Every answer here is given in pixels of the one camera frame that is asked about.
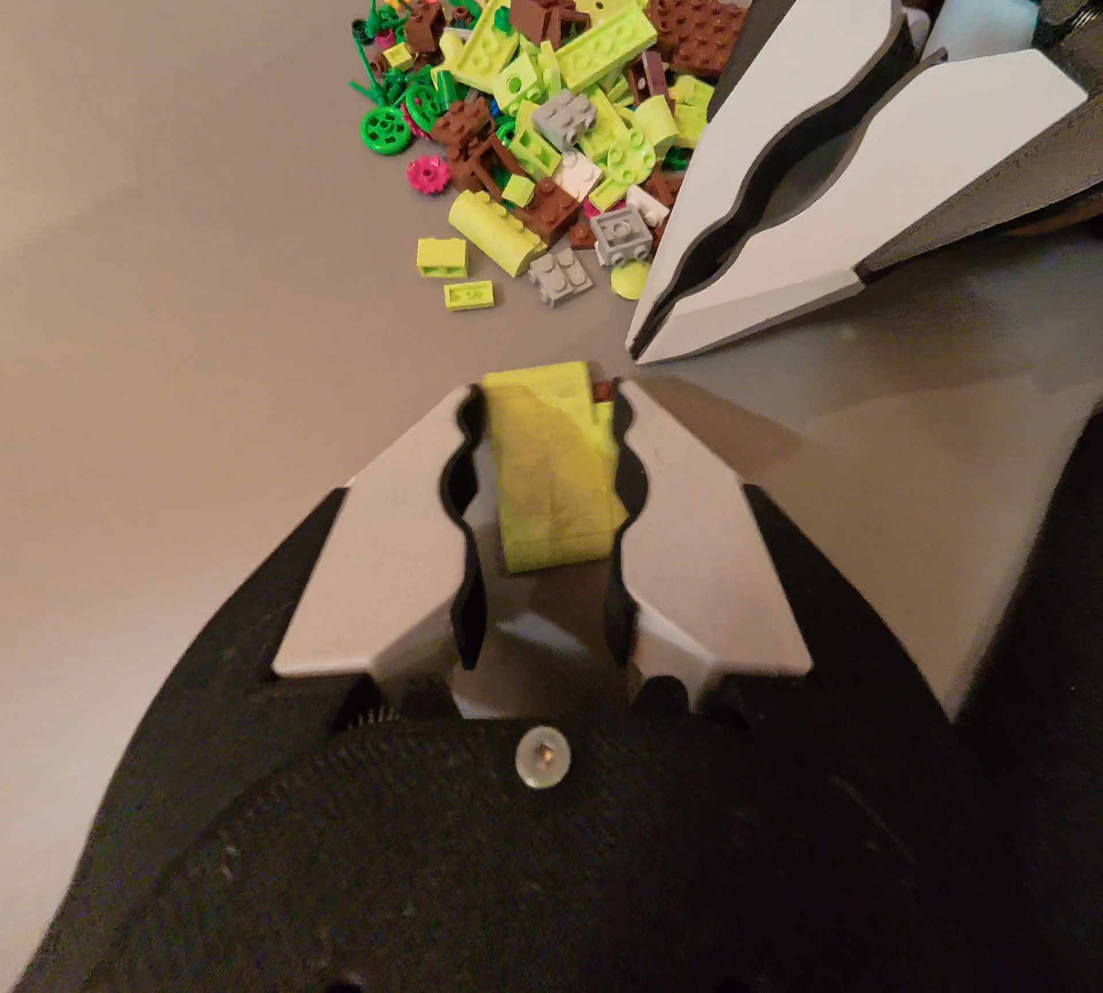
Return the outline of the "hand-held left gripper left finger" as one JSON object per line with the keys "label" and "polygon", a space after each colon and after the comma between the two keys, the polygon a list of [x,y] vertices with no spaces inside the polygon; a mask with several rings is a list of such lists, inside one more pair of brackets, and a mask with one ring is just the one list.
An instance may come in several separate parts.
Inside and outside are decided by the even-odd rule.
{"label": "hand-held left gripper left finger", "polygon": [[488,590],[465,510],[485,412],[476,384],[453,389],[349,481],[274,673],[366,674],[393,700],[422,674],[476,668]]}

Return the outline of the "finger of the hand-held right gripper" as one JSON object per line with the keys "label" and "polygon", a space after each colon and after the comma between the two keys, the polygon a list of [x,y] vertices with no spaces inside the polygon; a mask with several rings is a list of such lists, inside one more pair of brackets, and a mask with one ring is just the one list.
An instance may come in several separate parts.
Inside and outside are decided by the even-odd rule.
{"label": "finger of the hand-held right gripper", "polygon": [[829,256],[871,258],[898,231],[963,197],[1086,102],[1086,90],[1038,49],[959,58],[945,49],[913,61],[854,130],[794,166],[765,207],[821,228]]}
{"label": "finger of the hand-held right gripper", "polygon": [[915,60],[903,0],[794,0],[713,113],[682,181],[627,349],[675,360],[858,293],[807,206],[765,220],[779,183],[855,129]]}

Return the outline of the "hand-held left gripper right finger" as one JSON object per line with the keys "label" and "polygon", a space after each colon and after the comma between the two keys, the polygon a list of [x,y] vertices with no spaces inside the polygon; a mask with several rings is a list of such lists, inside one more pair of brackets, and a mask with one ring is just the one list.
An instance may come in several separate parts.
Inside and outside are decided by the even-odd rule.
{"label": "hand-held left gripper right finger", "polygon": [[615,385],[615,530],[606,639],[641,681],[677,680],[690,708],[735,674],[804,679],[812,655],[745,482],[638,382]]}

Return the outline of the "lime and brown brick assembly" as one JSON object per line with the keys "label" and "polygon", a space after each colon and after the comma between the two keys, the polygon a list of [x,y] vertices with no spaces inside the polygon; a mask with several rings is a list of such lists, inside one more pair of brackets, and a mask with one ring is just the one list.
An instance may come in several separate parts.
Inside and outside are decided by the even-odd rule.
{"label": "lime and brown brick assembly", "polygon": [[586,361],[492,372],[481,389],[506,570],[609,559],[627,519],[614,404],[595,398]]}

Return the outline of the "pile of toy bricks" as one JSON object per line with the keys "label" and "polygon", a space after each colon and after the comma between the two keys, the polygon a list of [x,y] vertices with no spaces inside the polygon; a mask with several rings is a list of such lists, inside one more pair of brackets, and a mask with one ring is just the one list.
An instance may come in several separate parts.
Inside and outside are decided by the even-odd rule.
{"label": "pile of toy bricks", "polygon": [[748,10],[721,0],[371,0],[351,35],[374,154],[454,196],[416,269],[448,311],[496,303],[481,252],[547,306],[592,286],[642,298]]}

